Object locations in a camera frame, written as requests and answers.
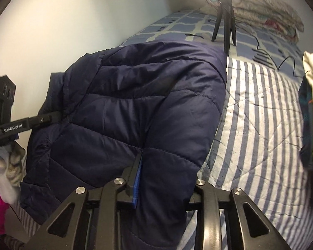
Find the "floral blanket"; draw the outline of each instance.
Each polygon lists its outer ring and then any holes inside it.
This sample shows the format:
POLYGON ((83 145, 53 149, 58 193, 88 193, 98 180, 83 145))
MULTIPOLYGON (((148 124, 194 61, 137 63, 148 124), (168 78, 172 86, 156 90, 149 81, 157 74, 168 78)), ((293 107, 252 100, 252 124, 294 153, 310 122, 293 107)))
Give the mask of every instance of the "floral blanket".
MULTIPOLYGON (((219 7, 218 0, 206 0, 214 15, 219 7)), ((286 40, 298 43, 297 30, 304 31, 298 13, 281 0, 232 0, 237 21, 273 31, 286 40)))

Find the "dark teal garment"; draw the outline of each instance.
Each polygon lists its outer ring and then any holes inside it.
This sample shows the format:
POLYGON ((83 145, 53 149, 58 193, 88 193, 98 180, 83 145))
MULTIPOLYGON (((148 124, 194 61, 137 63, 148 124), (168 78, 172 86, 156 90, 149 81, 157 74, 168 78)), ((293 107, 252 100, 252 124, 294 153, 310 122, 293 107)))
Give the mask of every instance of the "dark teal garment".
POLYGON ((303 115, 303 147, 300 158, 304 168, 308 171, 308 183, 311 187, 311 204, 313 205, 313 97, 312 88, 306 77, 299 88, 299 104, 303 115))

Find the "lamp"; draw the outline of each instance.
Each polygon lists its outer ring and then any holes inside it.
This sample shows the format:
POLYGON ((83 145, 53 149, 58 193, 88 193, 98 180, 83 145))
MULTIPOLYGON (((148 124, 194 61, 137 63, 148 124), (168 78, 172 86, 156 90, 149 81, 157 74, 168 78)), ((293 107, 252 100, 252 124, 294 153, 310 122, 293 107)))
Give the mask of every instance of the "lamp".
POLYGON ((219 30, 221 19, 224 19, 224 52, 227 56, 230 54, 230 41, 232 33, 232 41, 234 46, 237 45, 236 31, 235 31, 235 17, 234 10, 232 6, 232 0, 218 0, 220 5, 218 8, 217 19, 215 28, 213 31, 212 40, 217 38, 217 33, 219 30))

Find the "bed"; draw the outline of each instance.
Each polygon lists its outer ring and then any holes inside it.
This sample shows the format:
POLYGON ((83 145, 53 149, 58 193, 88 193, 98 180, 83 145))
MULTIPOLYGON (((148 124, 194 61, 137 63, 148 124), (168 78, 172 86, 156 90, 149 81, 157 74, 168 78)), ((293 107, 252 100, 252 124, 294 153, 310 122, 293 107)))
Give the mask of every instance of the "bed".
MULTIPOLYGON (((215 16, 182 10, 166 16, 127 39, 122 46, 153 40, 202 41, 223 46, 223 24, 211 42, 215 16)), ((304 73, 296 44, 264 29, 241 24, 237 47, 231 44, 227 93, 220 125, 198 173, 217 188, 240 187, 266 214, 293 250, 307 249, 313 240, 313 208, 309 204, 307 172, 299 158, 302 116, 298 89, 304 73), (267 51, 278 66, 254 62, 255 49, 267 51)), ((29 236, 36 224, 14 207, 29 236)), ((187 229, 178 250, 194 249, 197 214, 188 213, 187 229)), ((221 212, 223 248, 226 226, 221 212)))

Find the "metal screw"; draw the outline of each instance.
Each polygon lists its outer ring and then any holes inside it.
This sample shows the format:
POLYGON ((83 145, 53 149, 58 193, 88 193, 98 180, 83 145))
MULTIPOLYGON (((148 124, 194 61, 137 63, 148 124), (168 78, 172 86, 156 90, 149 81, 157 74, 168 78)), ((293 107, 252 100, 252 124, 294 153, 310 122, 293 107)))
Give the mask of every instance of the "metal screw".
POLYGON ((78 187, 78 188, 76 188, 75 189, 75 192, 77 193, 77 194, 83 194, 84 192, 86 192, 86 188, 85 187, 78 187))
POLYGON ((198 180, 196 180, 196 184, 198 186, 203 186, 205 184, 205 180, 198 179, 198 180))
POLYGON ((115 183, 115 184, 123 184, 123 183, 124 183, 124 179, 122 179, 122 178, 117 178, 117 179, 114 180, 114 183, 115 183))
POLYGON ((234 188, 233 189, 233 192, 236 194, 236 195, 242 195, 242 190, 240 188, 234 188))

